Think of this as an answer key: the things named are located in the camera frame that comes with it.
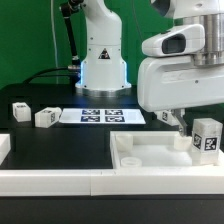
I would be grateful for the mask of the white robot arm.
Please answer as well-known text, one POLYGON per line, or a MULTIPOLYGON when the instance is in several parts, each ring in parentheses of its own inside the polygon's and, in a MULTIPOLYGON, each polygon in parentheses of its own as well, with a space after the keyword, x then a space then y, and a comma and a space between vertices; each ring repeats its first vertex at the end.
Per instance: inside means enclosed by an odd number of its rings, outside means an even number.
MULTIPOLYGON (((148 112, 169 110, 185 133, 183 109, 224 103, 224 0, 149 2, 174 25, 142 43, 138 103, 148 112)), ((129 90, 119 16, 104 0, 67 0, 60 10, 78 92, 109 97, 129 90)))

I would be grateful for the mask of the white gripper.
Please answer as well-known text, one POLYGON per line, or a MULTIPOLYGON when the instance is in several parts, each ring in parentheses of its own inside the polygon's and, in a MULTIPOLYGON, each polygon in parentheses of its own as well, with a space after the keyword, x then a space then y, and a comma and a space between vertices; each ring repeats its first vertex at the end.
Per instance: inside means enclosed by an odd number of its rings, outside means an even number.
POLYGON ((137 98, 147 112, 174 109, 184 137, 180 109, 224 103, 224 66, 196 67, 190 56, 146 58, 138 71, 137 98))

